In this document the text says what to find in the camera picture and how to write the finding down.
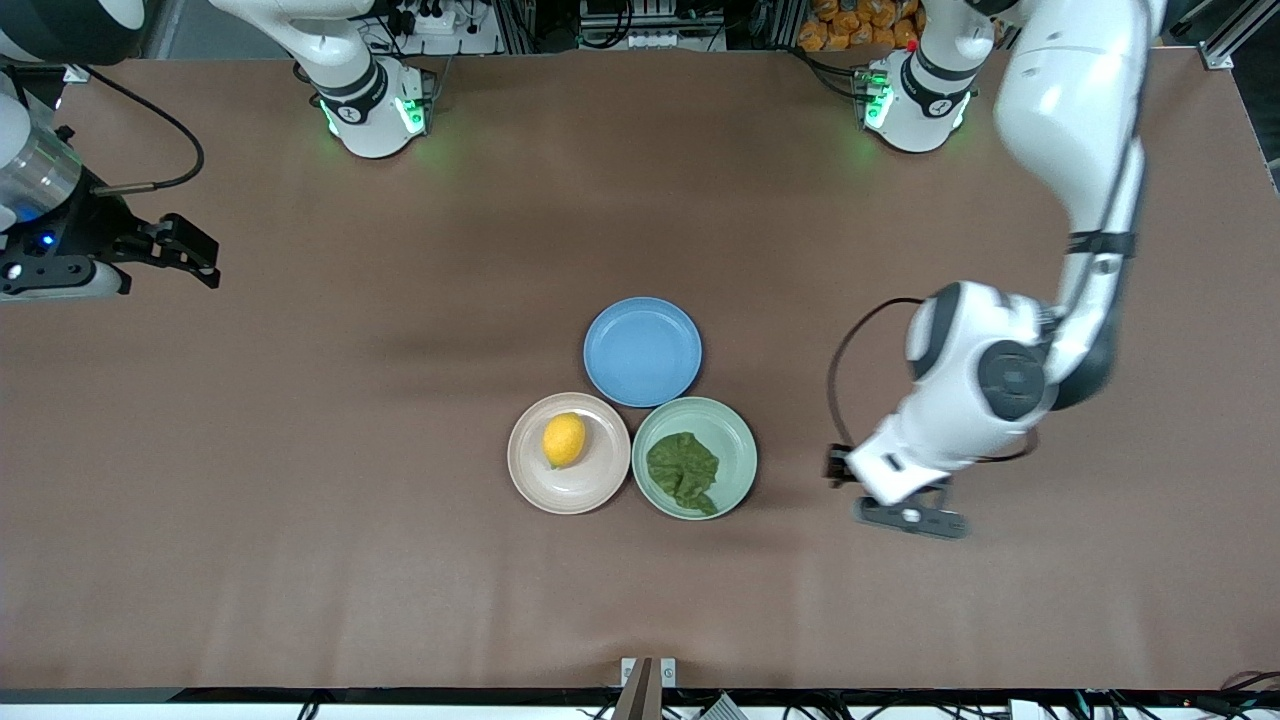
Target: beige plate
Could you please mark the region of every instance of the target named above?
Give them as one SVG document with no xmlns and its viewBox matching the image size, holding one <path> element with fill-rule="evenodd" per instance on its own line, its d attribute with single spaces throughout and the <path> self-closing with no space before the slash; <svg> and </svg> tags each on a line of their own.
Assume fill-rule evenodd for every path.
<svg viewBox="0 0 1280 720">
<path fill-rule="evenodd" d="M 568 468 L 553 470 L 543 455 L 543 430 L 561 413 L 577 413 L 586 424 L 586 445 Z M 507 470 L 516 489 L 535 506 L 557 515 L 595 510 L 622 487 L 631 465 L 631 437 L 618 413 L 603 400 L 562 392 L 535 402 L 516 420 L 507 442 Z"/>
</svg>

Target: black cable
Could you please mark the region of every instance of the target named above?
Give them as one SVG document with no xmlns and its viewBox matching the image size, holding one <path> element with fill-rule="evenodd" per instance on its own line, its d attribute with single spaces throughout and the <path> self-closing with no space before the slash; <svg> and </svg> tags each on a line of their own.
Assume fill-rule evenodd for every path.
<svg viewBox="0 0 1280 720">
<path fill-rule="evenodd" d="M 1280 678 L 1280 671 L 1257 673 L 1257 674 L 1254 674 L 1253 676 L 1251 676 L 1251 678 L 1248 678 L 1245 680 L 1240 680 L 1239 683 L 1235 683 L 1234 685 L 1228 685 L 1228 687 L 1222 688 L 1222 692 L 1230 693 L 1230 692 L 1243 691 L 1245 688 L 1256 685 L 1256 684 L 1258 684 L 1258 683 L 1261 683 L 1263 680 L 1270 680 L 1272 678 Z"/>
<path fill-rule="evenodd" d="M 1076 717 L 1076 720 L 1094 720 L 1093 705 L 1084 700 L 1084 693 L 1080 691 L 1075 691 L 1075 710 L 1071 710 L 1070 706 L 1068 706 L 1068 710 L 1071 710 L 1071 715 Z"/>
<path fill-rule="evenodd" d="M 589 40 L 580 37 L 579 44 L 594 50 L 608 50 L 609 47 L 613 47 L 626 40 L 627 33 L 631 32 L 631 23 L 635 19 L 635 5 L 631 4 L 631 0 L 623 1 L 626 3 L 626 6 L 618 9 L 618 22 L 613 26 L 613 31 L 609 32 L 609 36 L 604 38 L 604 42 L 590 42 Z M 622 27 L 623 22 L 626 22 L 626 27 Z"/>
<path fill-rule="evenodd" d="M 854 720 L 854 714 L 849 711 L 849 703 L 840 693 L 833 693 L 836 696 L 836 710 L 840 712 L 841 720 Z"/>
<path fill-rule="evenodd" d="M 27 102 L 27 90 L 22 87 L 22 78 L 18 77 L 18 69 L 12 64 L 5 65 L 4 74 L 9 76 L 9 82 L 13 83 L 13 92 L 18 96 L 18 102 L 22 104 L 23 110 L 31 110 L 31 105 Z"/>
<path fill-rule="evenodd" d="M 714 33 L 712 33 L 712 40 L 710 40 L 710 42 L 708 42 L 708 44 L 707 44 L 707 51 L 708 51 L 708 53 L 710 53 L 710 51 L 712 51 L 712 46 L 713 46 L 713 45 L 716 45 L 716 38 L 717 38 L 717 37 L 719 37 L 719 33 L 721 33 L 721 32 L 723 32 L 723 31 L 724 31 L 724 22 L 723 22 L 723 20 L 721 20 L 721 24 L 719 24 L 719 27 L 717 27 L 717 28 L 716 28 L 716 32 L 714 32 Z"/>
<path fill-rule="evenodd" d="M 1120 700 L 1120 702 L 1123 702 L 1125 705 L 1132 705 L 1135 708 L 1138 708 L 1138 712 L 1142 712 L 1144 716 L 1147 716 L 1147 720 L 1160 720 L 1160 717 L 1155 712 L 1152 712 L 1151 710 L 1147 710 L 1147 706 L 1142 705 L 1140 702 L 1134 702 L 1132 700 L 1126 700 L 1123 694 L 1120 694 L 1120 691 L 1111 691 L 1111 693 L 1115 694 L 1116 698 Z"/>
<path fill-rule="evenodd" d="M 820 63 L 814 60 L 805 53 L 804 47 L 796 47 L 795 45 L 771 45 L 768 50 L 782 50 L 783 53 L 790 53 L 797 58 L 801 63 L 809 65 L 810 68 L 817 68 L 822 72 L 831 73 L 833 76 L 854 77 L 852 68 L 837 68 L 836 65 L 828 65 L 827 63 Z"/>
<path fill-rule="evenodd" d="M 595 716 L 591 717 L 591 720 L 600 720 L 600 717 L 604 717 L 604 714 L 608 712 L 609 708 L 613 707 L 617 703 L 618 703 L 618 701 L 616 701 L 616 700 L 611 700 L 609 702 L 604 703 L 604 707 L 602 707 L 600 710 L 598 710 L 595 712 Z"/>
<path fill-rule="evenodd" d="M 891 702 L 891 703 L 887 703 L 887 705 L 882 705 L 882 706 L 877 707 L 876 710 L 872 710 L 870 712 L 868 712 L 867 717 L 863 717 L 863 720 L 876 720 L 877 715 L 879 715 L 881 712 L 884 712 L 886 710 L 888 710 L 890 707 L 892 707 L 895 705 L 897 705 L 897 702 Z"/>
<path fill-rule="evenodd" d="M 312 691 L 311 697 L 302 703 L 302 708 L 298 710 L 298 720 L 315 720 L 316 715 L 320 715 L 321 702 L 333 702 L 335 698 L 329 691 L 319 689 Z"/>
<path fill-rule="evenodd" d="M 858 331 L 863 329 L 872 318 L 879 314 L 881 310 L 886 307 L 892 307 L 893 305 L 922 305 L 924 301 L 919 297 L 895 297 L 892 300 L 886 300 L 876 307 L 872 307 L 869 313 L 863 315 L 854 327 L 845 333 L 841 338 L 840 345 L 836 346 L 836 354 L 831 356 L 831 364 L 827 365 L 827 410 L 831 411 L 831 421 L 836 425 L 836 434 L 840 436 L 840 442 L 852 446 L 854 438 L 849 434 L 849 428 L 845 425 L 845 418 L 840 413 L 840 395 L 836 391 L 836 375 L 840 373 L 840 361 L 845 357 L 845 351 L 849 350 L 849 343 L 854 341 L 854 336 Z"/>
<path fill-rule="evenodd" d="M 541 53 L 541 47 L 538 46 L 538 38 L 534 37 L 534 33 L 529 29 L 529 24 L 525 23 L 525 17 L 520 12 L 518 4 L 509 3 L 508 10 L 511 12 L 511 17 L 516 18 L 516 27 L 518 27 L 520 32 L 524 32 L 525 38 L 529 40 L 529 46 L 534 49 L 534 53 Z"/>
<path fill-rule="evenodd" d="M 817 717 L 813 716 L 813 712 L 809 712 L 808 710 L 800 707 L 799 705 L 788 705 L 786 710 L 782 711 L 782 720 L 787 720 L 787 717 L 791 716 L 792 710 L 799 710 L 800 714 L 808 717 L 809 720 L 818 720 Z"/>
<path fill-rule="evenodd" d="M 1128 720 L 1124 710 L 1120 708 L 1120 703 L 1116 702 L 1115 693 L 1107 693 L 1107 705 L 1111 706 L 1111 720 Z"/>
<path fill-rule="evenodd" d="M 845 88 L 840 87 L 838 85 L 831 82 L 829 79 L 827 79 L 827 76 L 822 74 L 822 70 L 819 70 L 818 68 L 815 68 L 813 65 L 809 65 L 809 69 L 813 70 L 813 77 L 818 78 L 818 82 L 820 82 L 827 90 L 835 92 L 836 95 L 838 95 L 841 97 L 845 97 L 847 100 L 861 100 L 861 99 L 867 97 L 865 95 L 859 95 L 856 92 L 851 92 L 851 91 L 845 90 Z"/>
<path fill-rule="evenodd" d="M 392 28 L 387 24 L 387 20 L 381 15 L 374 15 L 374 19 L 378 20 L 378 24 L 383 26 L 383 29 L 387 31 L 387 38 L 392 41 L 392 58 L 397 60 L 406 59 L 404 53 L 399 47 L 399 41 L 392 35 Z"/>
<path fill-rule="evenodd" d="M 163 109 L 160 109 L 157 105 L 155 105 L 154 102 L 151 102 L 146 97 L 142 97 L 137 92 L 133 92 L 132 90 L 129 90 L 129 88 L 124 87 L 123 85 L 115 82 L 114 79 L 104 76 L 102 73 L 95 70 L 93 68 L 90 68 L 90 67 L 86 65 L 84 67 L 84 72 L 87 72 L 90 76 L 97 78 L 97 81 L 101 82 L 102 85 L 110 87 L 111 90 L 119 92 L 120 95 L 128 97 L 129 100 L 133 100 L 134 102 L 137 102 L 138 105 L 142 105 L 147 110 L 151 110 L 156 115 L 160 115 L 161 119 L 164 119 L 165 122 L 168 122 L 173 127 L 178 128 L 178 132 L 180 132 L 182 135 L 187 136 L 187 140 L 191 141 L 192 149 L 195 149 L 195 151 L 196 151 L 196 161 L 195 161 L 195 164 L 192 164 L 191 169 L 187 170 L 186 173 L 182 173 L 180 176 L 178 176 L 175 178 L 170 178 L 170 179 L 165 179 L 165 181 L 148 182 L 148 183 L 122 186 L 120 188 L 110 188 L 110 187 L 108 187 L 108 188 L 104 188 L 102 192 L 99 192 L 99 195 L 124 195 L 124 193 L 133 193 L 133 192 L 152 192 L 152 191 L 156 191 L 156 190 L 165 190 L 165 188 L 169 188 L 169 187 L 177 187 L 177 186 L 179 186 L 179 184 L 182 184 L 182 183 L 184 183 L 184 182 L 189 181 L 191 178 L 193 178 L 193 177 L 196 177 L 196 176 L 200 174 L 200 170 L 202 170 L 205 168 L 205 146 L 200 143 L 200 138 L 197 138 L 193 132 L 191 132 L 189 129 L 187 129 L 187 126 L 182 124 L 182 122 L 178 120 L 178 118 L 174 118 L 169 113 L 165 113 Z"/>
</svg>

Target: cable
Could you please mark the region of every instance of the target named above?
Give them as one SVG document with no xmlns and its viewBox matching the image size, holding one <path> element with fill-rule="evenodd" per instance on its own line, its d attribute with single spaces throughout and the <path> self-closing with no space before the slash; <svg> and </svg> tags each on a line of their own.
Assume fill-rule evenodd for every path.
<svg viewBox="0 0 1280 720">
<path fill-rule="evenodd" d="M 877 715 L 879 715 L 881 712 L 884 712 L 886 710 L 888 710 L 890 707 L 893 707 L 895 705 L 899 705 L 900 702 L 901 701 L 887 702 L 887 703 L 877 707 L 876 710 L 872 710 L 870 712 L 868 712 L 867 717 L 863 717 L 863 720 L 876 720 Z"/>
<path fill-rule="evenodd" d="M 1084 693 L 1082 693 L 1080 691 L 1075 691 L 1075 702 L 1079 710 L 1079 715 L 1076 715 L 1076 717 L 1084 720 L 1085 717 L 1084 711 L 1088 710 L 1089 711 L 1088 720 L 1093 720 L 1093 706 L 1084 700 Z"/>
<path fill-rule="evenodd" d="M 404 53 L 399 47 L 399 41 L 396 40 L 394 35 L 392 35 L 392 28 L 387 24 L 387 20 L 384 20 L 381 15 L 374 15 L 374 19 L 378 20 L 378 24 L 383 26 L 383 31 L 387 32 L 387 38 L 392 41 L 392 58 L 403 60 Z"/>
<path fill-rule="evenodd" d="M 828 65 L 827 63 L 814 60 L 808 53 L 805 53 L 804 47 L 796 47 L 794 45 L 771 45 L 767 50 L 782 50 L 783 53 L 790 53 L 810 68 L 818 68 L 833 76 L 854 77 L 854 70 L 851 68 L 837 68 L 836 65 Z"/>
<path fill-rule="evenodd" d="M 618 9 L 618 22 L 613 26 L 613 29 L 609 32 L 609 36 L 604 40 L 604 42 L 590 42 L 579 36 L 579 44 L 594 50 L 608 50 L 609 47 L 613 47 L 626 40 L 627 33 L 631 32 L 631 22 L 635 19 L 635 6 L 631 4 L 631 0 L 623 1 L 626 3 L 626 6 Z M 623 19 L 626 20 L 626 27 L 622 27 Z"/>
<path fill-rule="evenodd" d="M 731 24 L 724 24 L 723 22 L 721 22 L 721 26 L 718 28 L 716 28 L 716 35 L 712 36 L 712 41 L 707 44 L 707 50 L 705 51 L 708 51 L 708 53 L 710 51 L 712 45 L 716 45 L 716 38 L 718 38 L 722 32 L 727 33 L 728 31 L 736 28 L 737 26 L 740 26 L 740 24 L 742 24 L 745 22 L 746 22 L 746 18 L 739 18 L 739 19 L 733 20 Z M 728 49 L 728 36 L 724 37 L 724 44 L 726 44 L 726 50 L 727 50 Z"/>
<path fill-rule="evenodd" d="M 810 58 L 809 54 L 805 53 L 803 47 L 795 47 L 791 45 L 771 45 L 768 50 L 781 50 L 799 59 L 805 65 L 809 65 L 809 70 L 813 72 L 813 77 L 818 78 L 818 82 L 820 82 L 823 87 L 826 87 L 827 90 L 835 92 L 841 97 L 845 97 L 847 100 L 864 100 L 867 97 L 870 97 L 870 95 L 868 94 L 851 92 L 849 90 L 845 90 L 838 85 L 831 82 L 831 79 L 826 74 L 823 74 L 828 73 L 833 76 L 840 76 L 842 78 L 852 78 L 855 70 L 852 70 L 851 68 L 837 68 L 835 65 L 819 63 L 818 60 Z"/>
<path fill-rule="evenodd" d="M 31 104 L 27 102 L 27 90 L 22 87 L 22 78 L 18 77 L 18 69 L 12 64 L 5 65 L 4 74 L 13 83 L 13 94 L 18 97 L 18 102 L 22 104 L 23 110 L 31 110 Z"/>
<path fill-rule="evenodd" d="M 616 701 L 616 700 L 611 700 L 609 702 L 604 703 L 604 707 L 602 707 L 600 710 L 598 710 L 595 712 L 595 716 L 591 717 L 591 720 L 600 720 L 602 717 L 604 717 L 604 714 L 608 712 L 609 708 L 613 707 L 617 703 L 618 703 L 618 701 Z"/>
<path fill-rule="evenodd" d="M 1120 708 L 1120 703 L 1116 702 L 1115 693 L 1107 693 L 1107 705 L 1111 706 L 1111 720 L 1128 720 L 1124 710 Z"/>
<path fill-rule="evenodd" d="M 444 61 L 444 69 L 440 70 L 440 76 L 435 78 L 435 90 L 431 92 L 431 102 L 440 99 L 440 94 L 444 92 L 444 78 L 449 77 L 449 68 L 453 67 L 453 55 Z"/>
<path fill-rule="evenodd" d="M 1239 683 L 1235 683 L 1234 685 L 1228 685 L 1228 687 L 1222 688 L 1222 692 L 1230 693 L 1230 692 L 1243 691 L 1243 689 L 1245 689 L 1248 687 L 1256 685 L 1256 684 L 1258 684 L 1258 683 L 1261 683 L 1263 680 L 1270 680 L 1272 678 L 1280 678 L 1280 671 L 1256 673 L 1256 674 L 1253 674 L 1251 678 L 1248 678 L 1245 680 L 1240 680 Z"/>
<path fill-rule="evenodd" d="M 1138 712 L 1142 712 L 1147 717 L 1147 720 L 1160 720 L 1160 717 L 1151 710 L 1147 710 L 1144 705 L 1132 700 L 1125 700 L 1125 697 L 1120 694 L 1120 691 L 1111 691 L 1111 694 L 1114 694 L 1120 702 L 1134 706 Z"/>
<path fill-rule="evenodd" d="M 298 710 L 298 720 L 315 720 L 316 715 L 320 715 L 321 702 L 334 702 L 333 693 L 325 689 L 312 691 L 311 697 L 302 703 L 302 708 Z"/>
<path fill-rule="evenodd" d="M 792 710 L 799 710 L 800 715 L 804 715 L 809 720 L 818 720 L 817 717 L 813 716 L 813 712 L 809 712 L 808 710 L 800 707 L 799 705 L 788 705 L 786 710 L 782 711 L 782 720 L 787 720 L 787 717 L 791 716 Z"/>
<path fill-rule="evenodd" d="M 102 85 L 110 87 L 111 90 L 119 92 L 120 95 L 128 97 L 129 100 L 133 100 L 134 102 L 137 102 L 138 105 L 142 105 L 147 110 L 151 110 L 156 115 L 160 115 L 161 119 L 164 119 L 165 122 L 168 122 L 173 127 L 178 128 L 178 132 L 180 132 L 182 135 L 187 136 L 187 140 L 191 141 L 192 149 L 195 149 L 195 151 L 196 151 L 196 161 L 195 161 L 195 164 L 192 164 L 191 169 L 187 170 L 186 173 L 182 173 L 180 176 L 178 176 L 175 178 L 170 178 L 170 179 L 165 179 L 165 181 L 156 181 L 156 182 L 143 182 L 143 183 L 133 183 L 133 184 L 122 184 L 122 186 L 115 186 L 115 187 L 101 187 L 101 188 L 95 190 L 93 195 L 111 196 L 111 195 L 132 195 L 132 193 L 136 193 L 136 192 L 154 192 L 156 190 L 165 190 L 165 188 L 169 188 L 169 187 L 177 187 L 177 186 L 179 186 L 179 184 L 182 184 L 182 183 L 184 183 L 184 182 L 189 181 L 191 178 L 193 178 L 193 177 L 196 177 L 196 176 L 200 174 L 200 170 L 202 170 L 205 168 L 205 146 L 200 143 L 200 138 L 197 138 L 193 132 L 191 132 L 189 129 L 187 129 L 187 126 L 182 124 L 182 122 L 178 120 L 178 118 L 174 118 L 169 113 L 165 113 L 163 109 L 160 109 L 157 105 L 155 105 L 154 102 L 151 102 L 146 97 L 142 97 L 137 92 L 133 92 L 132 90 L 129 90 L 129 88 L 124 87 L 123 85 L 115 82 L 114 79 L 104 76 L 102 73 L 95 70 L 93 68 L 90 68 L 88 65 L 84 65 L 84 72 L 87 72 L 90 76 L 97 78 L 97 81 L 101 82 Z"/>
<path fill-rule="evenodd" d="M 746 32 L 751 36 L 751 49 L 755 49 L 755 40 L 764 32 L 765 26 L 769 23 L 769 12 L 773 9 L 773 3 L 769 0 L 755 0 L 755 5 L 751 6 L 751 12 L 748 14 Z"/>
<path fill-rule="evenodd" d="M 534 49 L 534 53 L 541 53 L 543 49 L 538 46 L 538 38 L 529 29 L 529 24 L 525 23 L 525 17 L 520 12 L 520 6 L 515 1 L 512 1 L 508 5 L 508 10 L 511 12 L 511 17 L 516 18 L 516 26 L 520 27 L 520 32 L 525 33 L 525 40 L 529 41 L 529 46 Z"/>
<path fill-rule="evenodd" d="M 840 372 L 840 361 L 845 357 L 845 351 L 849 350 L 849 343 L 854 341 L 854 336 L 858 334 L 858 331 L 863 329 L 863 325 L 865 325 L 868 320 L 874 318 L 877 314 L 879 314 L 881 310 L 884 310 L 886 307 L 892 307 L 893 305 L 904 305 L 904 304 L 922 305 L 924 304 L 924 301 L 920 300 L 919 297 L 895 297 L 892 300 L 886 300 L 884 302 L 881 302 L 876 307 L 872 307 L 869 313 L 863 315 L 856 323 L 854 323 L 854 327 L 850 328 L 847 333 L 845 333 L 845 337 L 841 338 L 840 345 L 836 346 L 836 354 L 831 356 L 831 364 L 827 365 L 827 410 L 831 411 L 831 421 L 832 424 L 836 425 L 836 434 L 840 436 L 840 442 L 845 445 L 849 446 L 854 445 L 854 438 L 850 437 L 849 428 L 845 425 L 845 419 L 840 414 L 840 395 L 836 391 L 836 375 Z"/>
<path fill-rule="evenodd" d="M 484 18 L 489 14 L 489 4 L 488 3 L 481 3 L 481 5 L 484 5 L 484 10 L 480 10 L 479 13 L 476 13 L 476 9 L 475 9 L 475 0 L 472 0 L 471 5 L 472 5 L 472 8 L 471 8 L 471 12 L 468 13 L 468 12 L 466 12 L 466 10 L 462 9 L 462 3 L 454 3 L 453 4 L 454 9 L 457 9 L 458 14 L 462 15 L 463 18 L 466 18 L 468 20 L 480 20 L 480 22 L 484 22 Z"/>
</svg>

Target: green led light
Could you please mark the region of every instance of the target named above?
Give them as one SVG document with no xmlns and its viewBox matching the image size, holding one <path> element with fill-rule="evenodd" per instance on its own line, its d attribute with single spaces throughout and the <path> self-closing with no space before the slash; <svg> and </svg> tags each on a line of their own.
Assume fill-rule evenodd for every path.
<svg viewBox="0 0 1280 720">
<path fill-rule="evenodd" d="M 329 120 L 329 132 L 333 133 L 334 137 L 338 137 L 338 124 L 333 122 L 333 115 L 329 114 L 329 108 L 325 106 L 323 100 L 320 101 L 320 109 L 324 111 L 325 119 Z"/>
<path fill-rule="evenodd" d="M 884 115 L 888 114 L 890 105 L 892 104 L 893 88 L 886 87 L 884 92 L 867 106 L 867 126 L 879 129 L 884 124 Z"/>
<path fill-rule="evenodd" d="M 960 108 L 956 110 L 956 120 L 951 123 L 951 129 L 956 129 L 964 122 L 964 109 L 969 105 L 970 97 L 973 97 L 973 94 L 966 92 L 964 100 L 960 101 Z"/>
<path fill-rule="evenodd" d="M 399 110 L 401 119 L 404 120 L 404 129 L 410 135 L 417 135 L 426 128 L 426 123 L 422 118 L 422 111 L 417 106 L 415 100 L 401 100 L 396 99 L 396 109 Z"/>
</svg>

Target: plate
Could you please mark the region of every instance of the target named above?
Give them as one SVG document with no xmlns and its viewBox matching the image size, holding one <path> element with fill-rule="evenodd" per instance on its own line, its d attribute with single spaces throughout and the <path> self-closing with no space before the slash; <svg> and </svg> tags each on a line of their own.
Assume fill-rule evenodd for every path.
<svg viewBox="0 0 1280 720">
<path fill-rule="evenodd" d="M 586 445 L 568 468 L 553 470 L 543 455 L 543 430 L 561 413 L 577 413 Z M 507 441 L 507 470 L 516 489 L 534 506 L 576 515 L 604 505 L 622 487 L 631 462 L 631 438 L 617 410 L 599 397 L 562 392 L 535 402 L 516 420 Z"/>
<path fill-rule="evenodd" d="M 630 297 L 596 315 L 582 360 L 591 383 L 630 407 L 657 407 L 689 389 L 703 364 L 698 327 L 666 300 Z"/>
<path fill-rule="evenodd" d="M 649 450 L 659 439 L 676 433 L 694 433 L 698 442 L 719 459 L 716 482 L 707 489 L 707 497 L 716 503 L 714 515 L 676 505 L 675 498 L 649 477 Z M 681 520 L 710 520 L 736 507 L 755 482 L 755 465 L 751 429 L 728 405 L 708 397 L 681 397 L 654 410 L 640 424 L 631 447 L 631 468 L 640 492 L 658 510 Z"/>
</svg>

